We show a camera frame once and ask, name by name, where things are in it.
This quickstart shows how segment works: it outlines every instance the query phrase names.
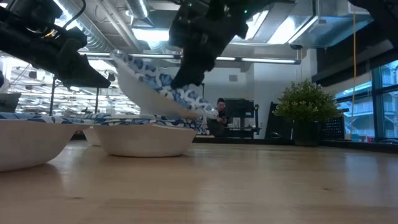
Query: wooden table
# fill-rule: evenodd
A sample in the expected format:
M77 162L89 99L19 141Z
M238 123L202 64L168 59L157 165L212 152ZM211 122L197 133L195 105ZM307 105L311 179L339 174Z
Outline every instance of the wooden table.
M71 142L44 166L0 173L0 223L398 223L398 157L194 144L135 159Z

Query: potted plant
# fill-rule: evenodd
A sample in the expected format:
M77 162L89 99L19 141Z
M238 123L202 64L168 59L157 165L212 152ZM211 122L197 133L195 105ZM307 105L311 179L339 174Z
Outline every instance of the potted plant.
M293 123L293 138L299 146L317 146L320 123L339 117L335 97L308 80L286 88L273 113Z

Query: ceiling light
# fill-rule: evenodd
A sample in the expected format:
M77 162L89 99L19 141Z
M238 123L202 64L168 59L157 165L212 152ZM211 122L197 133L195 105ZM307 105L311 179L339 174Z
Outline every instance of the ceiling light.
M131 55L137 58L167 58L167 59L174 58L174 55L156 55L156 54L131 54Z
M88 63L95 69L95 70L99 70L99 71L106 71L106 70L110 70L113 72L117 72L116 69L106 63L104 60L89 60Z
M69 89L71 89L73 91L80 91L80 88L75 87L75 86L71 86Z
M285 44L295 34L295 28L294 20L289 16L274 32L268 44Z
M158 42L169 40L169 30L167 29L132 29L138 40L147 42Z
M276 58L242 58L242 62L287 63L287 64L297 63L296 60L276 59Z
M289 16L268 40L268 44L291 44L317 20L318 16L309 17L301 26L296 27L294 20Z
M318 16L314 16L303 28L299 29L298 32L290 38L289 44L293 43L297 38L299 38L308 28L312 26L318 20Z
M217 57L217 60L223 60L223 61L234 61L236 58L234 57Z
M259 12L253 16L253 20L250 22L247 22L246 24L249 26L248 32L246 34L245 40L251 40L257 34L257 31L260 29L260 26L266 19L268 15L268 10L265 10L263 12Z
M64 15L67 18L65 20L56 19L55 25L63 27L73 16L68 12L68 10L58 0L54 0L54 2L58 5L58 7L62 10L62 12L64 13ZM83 28L81 26L79 26L77 21L73 21L71 24L69 24L67 26L67 30L72 29L74 27L77 27L80 30L83 30Z

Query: yellow cable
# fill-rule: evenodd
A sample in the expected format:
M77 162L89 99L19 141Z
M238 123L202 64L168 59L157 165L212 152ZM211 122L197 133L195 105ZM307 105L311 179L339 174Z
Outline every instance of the yellow cable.
M354 123L354 103L355 103L355 81L356 81L356 14L355 9L353 11L353 30L354 30L354 88L353 88L353 99L351 105L351 124L350 124L350 139L353 139L353 123Z

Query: green plant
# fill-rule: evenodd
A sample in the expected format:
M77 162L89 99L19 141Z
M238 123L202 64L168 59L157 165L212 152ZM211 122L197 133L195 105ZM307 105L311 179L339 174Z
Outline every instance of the green plant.
M290 122L328 121L341 114L334 96L308 80L293 82L279 100L280 104L273 113Z

